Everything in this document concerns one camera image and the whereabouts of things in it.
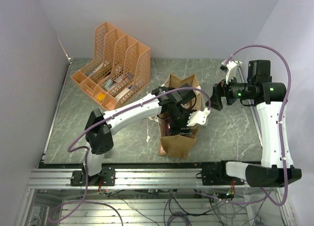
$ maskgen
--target gray marble surface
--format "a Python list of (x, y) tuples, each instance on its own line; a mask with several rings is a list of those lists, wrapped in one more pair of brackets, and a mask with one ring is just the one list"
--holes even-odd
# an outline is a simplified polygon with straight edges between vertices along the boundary
[[(74, 85), (70, 76), (90, 60), (76, 58), (69, 67), (45, 156), (46, 164), (83, 162), (84, 150), (68, 153), (67, 147), (84, 130), (90, 112), (100, 107)], [(225, 76), (218, 68), (219, 63), (211, 59), (151, 59), (151, 82), (133, 101), (163, 84), (169, 73), (182, 79), (195, 73), (202, 89), (211, 96), (212, 86)], [(153, 120), (143, 119), (128, 126), (116, 134), (113, 141), (114, 147), (105, 154), (104, 163), (260, 161), (262, 156), (251, 111), (238, 101), (232, 106), (224, 106), (221, 112), (211, 111), (209, 124), (198, 133), (187, 160), (158, 156), (159, 130)], [(78, 145), (84, 144), (85, 139), (78, 142)]]

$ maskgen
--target metal frame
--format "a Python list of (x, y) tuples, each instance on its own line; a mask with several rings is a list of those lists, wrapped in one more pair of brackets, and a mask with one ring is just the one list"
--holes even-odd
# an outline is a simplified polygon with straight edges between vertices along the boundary
[[(32, 189), (85, 189), (70, 186), (72, 172), (80, 169), (34, 169), (31, 172), (28, 188)], [(203, 186), (202, 180), (196, 178), (201, 169), (115, 169), (114, 186), (105, 187), (108, 190), (121, 189), (229, 189), (230, 185)]]
[(29, 221), (34, 199), (35, 189), (26, 189), (14, 226), (22, 226)]
[(45, 144), (44, 155), (46, 154), (47, 149), (48, 149), (48, 145), (49, 145), (50, 138), (51, 138), (51, 134), (52, 134), (52, 130), (53, 130), (53, 125), (54, 125), (55, 119), (56, 119), (56, 117), (57, 117), (57, 113), (58, 113), (59, 106), (60, 106), (60, 103), (61, 103), (61, 98), (62, 98), (62, 95), (63, 95), (63, 91), (64, 91), (64, 88), (65, 88), (65, 84), (66, 84), (66, 81), (67, 81), (67, 79), (68, 79), (68, 75), (69, 75), (69, 72), (70, 72), (70, 66), (71, 66), (71, 64), (72, 64), (72, 59), (70, 58), (70, 59), (69, 59), (68, 69), (67, 69), (67, 72), (66, 72), (66, 74), (65, 74), (65, 77), (64, 77), (64, 79), (63, 79), (63, 85), (62, 85), (62, 88), (61, 88), (61, 91), (60, 91), (60, 94), (59, 94), (58, 103), (57, 103), (56, 108), (55, 108), (55, 111), (54, 111), (54, 115), (53, 115), (53, 119), (52, 119), (52, 124), (51, 124), (50, 130), (49, 130), (49, 134), (48, 134), (48, 137), (47, 137), (46, 144)]
[[(276, 194), (277, 201), (281, 202), (283, 199), (283, 189), (278, 188), (275, 194)], [(293, 214), (293, 208), (292, 208), (289, 198), (286, 200), (286, 203), (282, 207), (280, 207), (280, 214), (283, 220), (285, 221), (286, 226), (297, 226), (297, 223)]]

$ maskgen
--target wire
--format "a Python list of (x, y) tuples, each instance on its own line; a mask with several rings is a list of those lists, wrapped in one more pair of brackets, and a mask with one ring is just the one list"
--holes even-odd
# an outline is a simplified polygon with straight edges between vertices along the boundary
[(195, 105), (196, 105), (196, 101), (197, 101), (197, 96), (195, 96), (195, 101), (194, 101), (194, 104), (193, 104), (191, 107), (189, 107), (189, 108), (188, 108), (189, 110), (191, 110), (191, 109), (193, 109), (193, 108), (195, 107)]
[(261, 205), (260, 205), (260, 207), (259, 207), (259, 210), (257, 211), (255, 217), (252, 218), (252, 219), (250, 219), (250, 220), (248, 220), (247, 222), (245, 222), (245, 223), (242, 224), (241, 226), (246, 225), (246, 224), (247, 224), (248, 222), (250, 222), (251, 220), (254, 220), (254, 221), (255, 221), (256, 217), (259, 215), (259, 213), (260, 213), (260, 211), (261, 211), (261, 208), (262, 208), (262, 206), (263, 206), (263, 204), (265, 203), (266, 200), (267, 200), (267, 199), (265, 199), (265, 200), (261, 203)]
[(114, 193), (114, 194), (109, 193), (109, 194), (107, 194), (107, 195), (110, 195), (111, 197), (113, 197), (114, 195), (117, 195), (118, 193), (123, 192), (123, 191), (124, 191), (124, 190), (120, 190), (120, 191), (118, 191), (118, 192), (116, 192), (116, 193)]
[(85, 199), (85, 197), (86, 197), (87, 189), (88, 189), (87, 155), (88, 155), (89, 148), (88, 148), (87, 146), (79, 146), (79, 147), (76, 147), (76, 148), (73, 148), (73, 149), (72, 149), (72, 147), (73, 147), (85, 134), (87, 134), (89, 131), (91, 131), (92, 129), (94, 129), (94, 128), (97, 127), (98, 125), (101, 125), (101, 124), (107, 122), (108, 120), (113, 119), (114, 117), (116, 117), (116, 116), (118, 116), (118, 115), (120, 115), (120, 114), (122, 114), (122, 113), (124, 113), (124, 112), (130, 111), (130, 110), (132, 110), (132, 109), (134, 109), (134, 108), (136, 108), (136, 107), (140, 107), (140, 106), (142, 106), (142, 105), (145, 105), (145, 104), (147, 104), (147, 103), (149, 103), (149, 102), (151, 102), (151, 101), (154, 101), (154, 100), (156, 100), (156, 99), (158, 99), (158, 98), (160, 98), (160, 97), (162, 97), (162, 96), (164, 96), (164, 95), (167, 95), (167, 94), (170, 94), (170, 93), (174, 93), (174, 92), (178, 92), (178, 91), (183, 91), (183, 90), (196, 90), (196, 91), (199, 91), (199, 92), (203, 93), (203, 94), (206, 96), (206, 98), (207, 98), (207, 100), (208, 100), (208, 102), (209, 102), (209, 104), (208, 104), (208, 109), (210, 109), (210, 105), (211, 105), (211, 103), (210, 103), (210, 97), (209, 97), (209, 95), (208, 95), (205, 91), (203, 91), (203, 90), (201, 90), (201, 89), (199, 89), (199, 88), (196, 88), (196, 87), (180, 87), (180, 88), (176, 88), (176, 89), (167, 91), (167, 92), (165, 92), (165, 93), (159, 94), (159, 95), (157, 95), (157, 96), (155, 96), (155, 97), (152, 97), (152, 98), (150, 98), (150, 99), (144, 101), (143, 103), (138, 103), (138, 104), (132, 105), (132, 106), (130, 106), (130, 107), (126, 107), (125, 109), (122, 109), (122, 110), (118, 111), (117, 113), (113, 114), (112, 116), (110, 116), (110, 117), (108, 117), (108, 118), (106, 118), (106, 119), (103, 119), (103, 120), (101, 120), (101, 121), (99, 121), (99, 122), (97, 122), (97, 123), (91, 125), (91, 126), (88, 127), (87, 129), (85, 129), (77, 138), (75, 138), (74, 141), (71, 142), (71, 144), (69, 145), (69, 147), (68, 147), (68, 149), (67, 149), (68, 152), (71, 153), (71, 152), (74, 152), (74, 151), (77, 151), (77, 150), (80, 150), (80, 149), (86, 149), (86, 150), (87, 150), (87, 151), (86, 151), (86, 154), (85, 154), (85, 158), (84, 158), (84, 168), (85, 168), (85, 173), (86, 173), (86, 174), (85, 174), (85, 179), (86, 179), (85, 182), (86, 182), (86, 185), (85, 185), (84, 195), (83, 195), (82, 199), (79, 201), (78, 205), (77, 205), (69, 214), (67, 214), (66, 216), (64, 216), (64, 217), (61, 218), (61, 219), (52, 220), (52, 219), (50, 218), (52, 212), (54, 212), (54, 211), (56, 211), (57, 209), (59, 209), (60, 207), (62, 207), (63, 204), (60, 204), (60, 205), (58, 205), (57, 207), (55, 207), (55, 208), (50, 212), (50, 214), (49, 214), (49, 216), (48, 216), (49, 222), (51, 222), (51, 223), (58, 223), (58, 222), (60, 222), (60, 221), (62, 221), (62, 220), (64, 220), (64, 219), (68, 218), (70, 215), (73, 214), (73, 212), (75, 212), (75, 211), (84, 203), (84, 199)]
[(34, 216), (37, 216), (37, 219), (39, 220), (39, 225), (41, 225), (41, 217), (38, 214), (34, 214)]
[(162, 119), (162, 120), (167, 120), (167, 119), (170, 119), (170, 117), (167, 117), (167, 118), (161, 118), (159, 115), (156, 115), (159, 119)]
[(211, 202), (209, 202), (209, 203), (210, 203), (210, 206), (212, 208), (212, 211), (214, 212), (215, 216), (218, 219), (218, 222), (221, 223), (223, 226), (226, 225), (224, 222), (222, 222), (222, 219), (221, 219), (220, 215), (218, 213), (216, 213), (216, 211), (214, 210), (214, 207), (213, 207), (212, 203)]
[(227, 206), (228, 206), (228, 204), (226, 204), (226, 206), (225, 206), (225, 214), (227, 214)]
[[(70, 150), (70, 152), (73, 152), (73, 151), (76, 151), (76, 150), (79, 150), (79, 149), (87, 149), (89, 150), (89, 148), (87, 146), (79, 146), (79, 147), (76, 147), (74, 148), (73, 150)], [(107, 206), (111, 209), (113, 209), (117, 215), (119, 216), (120, 218), (120, 221), (121, 221), (121, 225), (123, 226), (123, 221), (122, 221), (122, 218), (121, 218), (121, 215), (119, 214), (119, 212), (114, 208), (112, 207), (111, 205), (108, 205), (106, 203), (100, 203), (100, 202), (95, 202), (95, 201), (88, 201), (88, 200), (85, 200), (85, 197), (86, 197), (86, 194), (87, 194), (87, 189), (88, 189), (88, 166), (87, 166), (87, 155), (88, 155), (88, 151), (86, 151), (86, 154), (85, 154), (85, 158), (84, 158), (84, 168), (85, 168), (85, 190), (84, 190), (84, 194), (83, 194), (83, 197), (81, 200), (73, 200), (73, 201), (69, 201), (69, 202), (65, 202), (65, 203), (62, 203), (58, 206), (56, 206), (54, 209), (51, 210), (50, 214), (48, 215), (48, 221), (50, 223), (58, 223), (58, 222), (61, 222), (62, 220), (68, 218), (70, 215), (73, 214), (73, 212), (75, 212), (83, 203), (90, 203), (90, 204), (98, 204), (98, 205), (104, 205), (104, 206)], [(62, 206), (64, 205), (67, 205), (67, 204), (73, 204), (73, 203), (78, 203), (78, 205), (69, 213), (67, 214), (66, 216), (64, 216), (63, 218), (61, 219), (58, 219), (58, 220), (52, 220), (50, 217), (51, 215), (53, 214), (53, 212), (55, 212), (57, 209), (61, 208)]]
[(243, 101), (244, 101), (243, 99), (240, 99), (240, 103), (244, 107), (252, 107), (252, 106), (254, 106), (254, 104), (244, 104)]
[(36, 220), (38, 220), (38, 219), (33, 219), (32, 221), (29, 221), (28, 224), (30, 224), (30, 223), (32, 223), (32, 222), (34, 222)]
[(197, 179), (203, 179), (203, 177), (202, 177), (202, 176), (199, 176), (199, 175), (202, 175), (202, 173), (197, 173), (197, 174), (195, 175), (195, 177), (196, 177)]
[[(251, 48), (251, 47), (260, 47), (260, 48), (266, 48), (266, 49), (269, 49), (271, 51), (273, 51), (275, 54), (277, 54), (280, 59), (283, 61), (283, 63), (285, 64), (285, 67), (287, 69), (287, 74), (288, 74), (288, 85), (287, 85), (287, 91), (286, 91), (286, 94), (285, 94), (285, 97), (284, 97), (284, 100), (283, 100), (283, 103), (282, 103), (282, 106), (280, 108), (280, 111), (279, 111), (279, 119), (278, 119), (278, 125), (279, 125), (279, 137), (280, 137), (280, 144), (281, 144), (281, 151), (282, 151), (282, 160), (283, 160), (283, 169), (284, 169), (284, 181), (285, 181), (285, 193), (284, 193), (284, 197), (283, 197), (283, 200), (281, 202), (276, 202), (269, 194), (267, 194), (267, 191), (262, 188), (262, 190), (265, 192), (265, 197), (260, 199), (260, 200), (256, 200), (256, 201), (251, 201), (251, 202), (237, 202), (237, 204), (253, 204), (253, 203), (258, 203), (258, 202), (261, 202), (263, 200), (265, 200), (265, 198), (269, 198), (271, 200), (272, 203), (274, 203), (276, 206), (282, 206), (285, 204), (286, 200), (287, 200), (287, 197), (288, 197), (288, 173), (287, 173), (287, 163), (286, 163), (286, 154), (285, 154), (285, 147), (284, 147), (284, 137), (283, 137), (283, 127), (282, 127), (282, 118), (283, 118), (283, 112), (284, 112), (284, 107), (287, 103), (287, 100), (288, 100), (288, 95), (289, 95), (289, 92), (290, 92), (290, 88), (291, 88), (291, 72), (290, 72), (290, 68), (289, 68), (289, 65), (287, 63), (287, 61), (285, 60), (285, 58), (278, 52), (276, 51), (275, 49), (271, 48), (271, 47), (268, 47), (268, 46), (264, 46), (264, 45), (249, 45), (249, 46), (246, 46), (246, 47), (243, 47), (239, 50), (237, 50), (235, 53), (233, 53), (226, 61), (225, 61), (225, 65), (232, 59), (232, 57), (237, 54), (238, 52), (242, 51), (243, 49), (246, 49), (246, 48)], [(87, 155), (88, 155), (88, 151), (89, 151), (89, 148), (86, 147), (86, 146), (80, 146), (80, 147), (76, 147), (74, 149), (72, 149), (72, 147), (85, 135), (87, 134), (89, 131), (91, 131), (92, 129), (94, 129), (95, 127), (97, 127), (98, 125), (101, 125), (105, 122), (107, 122), (108, 120), (124, 113), (124, 112), (127, 112), (127, 111), (130, 111), (134, 108), (137, 108), (137, 107), (140, 107), (142, 105), (145, 105), (153, 100), (156, 100), (158, 98), (160, 98), (161, 96), (164, 96), (164, 95), (167, 95), (167, 94), (170, 94), (170, 93), (173, 93), (173, 92), (178, 92), (178, 91), (182, 91), (182, 90), (196, 90), (196, 91), (199, 91), (201, 93), (203, 93), (207, 100), (208, 100), (208, 106), (207, 106), (207, 109), (210, 110), (210, 106), (211, 106), (211, 102), (210, 102), (210, 97), (209, 95), (199, 89), (199, 88), (195, 88), (195, 87), (181, 87), (181, 88), (176, 88), (176, 89), (173, 89), (173, 90), (170, 90), (170, 91), (167, 91), (165, 93), (162, 93), (162, 94), (159, 94), (155, 97), (152, 97), (142, 103), (138, 103), (138, 104), (135, 104), (135, 105), (132, 105), (130, 107), (127, 107), (125, 109), (122, 109), (120, 111), (118, 111), (117, 113), (113, 114), (111, 117), (108, 117), (106, 119), (103, 119), (93, 125), (91, 125), (90, 127), (88, 127), (84, 132), (82, 132), (76, 139), (74, 139), (74, 141), (69, 145), (68, 147), (68, 152), (74, 152), (76, 150), (79, 150), (79, 149), (84, 149), (86, 148), (87, 149), (87, 152), (85, 154), (85, 172), (86, 172), (86, 186), (85, 186), (85, 191), (84, 191), (84, 195), (82, 197), (82, 199), (80, 201), (75, 201), (75, 202), (79, 202), (79, 204), (69, 213), (67, 214), (65, 217), (59, 219), (59, 220), (51, 220), (50, 219), (50, 215), (52, 212), (54, 212), (55, 210), (57, 210), (58, 208), (62, 207), (63, 205), (65, 204), (69, 204), (69, 203), (63, 203), (57, 207), (55, 207), (51, 213), (49, 214), (49, 217), (48, 217), (48, 220), (51, 222), (51, 223), (58, 223), (66, 218), (68, 218), (71, 214), (73, 214), (73, 212), (75, 212), (83, 203), (87, 203), (87, 202), (91, 202), (91, 203), (96, 203), (96, 204), (99, 204), (98, 202), (92, 202), (92, 201), (85, 201), (85, 197), (86, 197), (86, 194), (87, 194), (87, 189), (88, 189), (88, 169), (87, 169)], [(210, 198), (217, 198), (217, 197), (214, 197), (214, 196), (210, 196), (210, 195), (207, 195), (207, 194), (202, 194), (202, 193), (197, 193), (197, 194), (201, 194), (201, 195), (204, 195), (204, 196), (209, 196)], [(103, 205), (106, 205), (110, 208), (112, 208), (113, 210), (116, 211), (116, 209), (114, 209), (112, 206), (110, 205), (107, 205), (105, 203), (102, 203)]]
[(102, 195), (103, 195), (103, 194), (105, 194), (105, 192), (102, 193), (102, 185), (103, 185), (103, 179), (100, 178), (100, 183), (99, 183), (99, 187), (98, 187), (98, 191), (97, 191), (97, 192), (98, 192), (99, 194), (102, 194)]
[(170, 199), (169, 199), (169, 204), (168, 204), (168, 206), (169, 206), (169, 211), (170, 211), (171, 214), (173, 214), (172, 211), (171, 211), (171, 209), (170, 209), (170, 203), (171, 203), (171, 199), (172, 199), (172, 198), (173, 198), (173, 200), (175, 200), (175, 202), (176, 202), (177, 205), (180, 207), (180, 209), (181, 209), (186, 215), (188, 215), (188, 216), (198, 217), (198, 216), (202, 216), (202, 215), (209, 215), (209, 214), (207, 214), (207, 213), (210, 212), (210, 211), (212, 211), (212, 210), (210, 209), (210, 210), (205, 211), (204, 213), (201, 213), (201, 214), (192, 214), (192, 213), (188, 213), (186, 210), (184, 210), (184, 209), (180, 206), (180, 204), (178, 203), (177, 199), (176, 199), (175, 196), (173, 195), (173, 192), (170, 193), (170, 196), (171, 196), (171, 197), (170, 197)]
[(224, 66), (226, 66), (228, 64), (228, 62), (232, 59), (232, 57), (237, 54), (238, 52), (242, 51), (243, 49), (246, 48), (265, 48), (268, 49), (272, 52), (274, 52), (284, 63), (286, 70), (287, 70), (287, 76), (288, 76), (288, 85), (287, 85), (287, 91), (285, 94), (285, 97), (283, 99), (283, 103), (280, 107), (280, 111), (279, 111), (279, 117), (278, 117), (278, 127), (279, 127), (279, 138), (280, 138), (280, 147), (281, 147), (281, 154), (282, 154), (282, 161), (283, 161), (283, 169), (284, 169), (284, 181), (285, 181), (285, 186), (284, 186), (284, 196), (281, 202), (276, 202), (270, 195), (267, 194), (266, 190), (263, 188), (263, 191), (265, 193), (265, 195), (269, 198), (269, 200), (275, 204), (276, 206), (283, 206), (288, 198), (288, 170), (287, 170), (287, 162), (286, 162), (286, 151), (285, 151), (285, 145), (284, 145), (284, 132), (283, 132), (283, 124), (282, 124), (282, 119), (283, 119), (283, 113), (284, 113), (284, 108), (285, 105), (287, 103), (288, 100), (288, 96), (290, 93), (290, 88), (291, 88), (291, 71), (289, 68), (289, 65), (286, 61), (286, 59), (275, 49), (269, 47), (269, 46), (265, 46), (265, 45), (260, 45), (260, 44), (253, 44), (253, 45), (249, 45), (249, 46), (245, 46), (243, 48), (240, 48), (239, 50), (237, 50), (235, 53), (231, 54), (230, 57), (228, 57), (226, 59), (226, 61), (224, 62)]
[(155, 220), (152, 220), (151, 218), (149, 218), (149, 217), (147, 217), (146, 215), (142, 214), (141, 212), (139, 212), (139, 210), (137, 210), (137, 209), (133, 208), (132, 206), (130, 206), (125, 200), (123, 200), (123, 199), (121, 199), (121, 198), (119, 198), (119, 197), (114, 197), (113, 195), (111, 195), (111, 197), (117, 198), (117, 199), (119, 199), (119, 200), (121, 200), (121, 201), (124, 201), (124, 203), (127, 204), (127, 206), (128, 206), (129, 208), (131, 208), (132, 210), (135, 210), (135, 211), (136, 211), (137, 213), (139, 213), (141, 216), (145, 217), (146, 219), (148, 219), (148, 220), (154, 222), (155, 224), (157, 224), (158, 226), (160, 226)]
[[(234, 210), (234, 216), (236, 217), (236, 209), (235, 209), (235, 205), (231, 205), (232, 209)], [(231, 218), (231, 226), (234, 225), (234, 218)]]
[[(235, 205), (249, 205), (249, 204), (255, 204), (255, 203), (259, 203), (263, 200), (265, 200), (267, 198), (267, 195), (268, 195), (268, 192), (266, 192), (267, 194), (265, 194), (265, 196), (262, 198), (262, 199), (259, 199), (259, 200), (254, 200), (254, 201), (250, 201), (250, 202), (240, 202), (240, 201), (228, 201), (228, 204), (235, 204)], [(200, 193), (200, 192), (186, 192), (186, 194), (199, 194), (199, 195), (202, 195), (202, 196), (205, 196), (207, 198), (212, 198), (212, 199), (216, 199), (216, 200), (219, 200), (221, 201), (222, 203), (227, 203), (226, 200), (224, 199), (220, 199), (216, 196), (212, 196), (212, 195), (208, 195), (206, 193)]]
[(184, 223), (185, 223), (185, 226), (192, 226), (192, 223), (191, 221), (188, 219), (187, 215), (184, 214), (183, 212), (175, 212), (174, 214), (172, 214), (169, 219), (168, 219), (168, 222), (167, 222), (167, 226), (170, 226), (172, 221), (176, 218), (181, 218), (183, 219)]

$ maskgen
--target yellow object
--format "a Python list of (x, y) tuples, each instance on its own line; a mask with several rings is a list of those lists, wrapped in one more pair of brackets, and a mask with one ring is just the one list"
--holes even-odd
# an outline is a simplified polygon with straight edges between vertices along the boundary
[(103, 93), (100, 93), (100, 94), (97, 95), (97, 99), (98, 99), (100, 102), (102, 102), (104, 98), (105, 98), (105, 95), (104, 95)]

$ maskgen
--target black mounting bracket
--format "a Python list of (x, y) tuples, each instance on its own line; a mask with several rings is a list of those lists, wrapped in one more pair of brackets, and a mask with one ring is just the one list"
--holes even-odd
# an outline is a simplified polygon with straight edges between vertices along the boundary
[[(86, 185), (85, 170), (75, 170), (72, 173), (70, 180), (71, 186), (85, 186)], [(114, 186), (116, 172), (108, 166), (104, 166), (99, 174), (88, 177), (89, 186), (99, 186), (101, 179), (103, 180), (102, 186)]]
[(203, 186), (231, 185), (232, 180), (235, 181), (236, 185), (244, 185), (241, 179), (227, 175), (226, 162), (221, 161), (216, 165), (202, 165), (202, 170), (196, 178), (202, 179)]

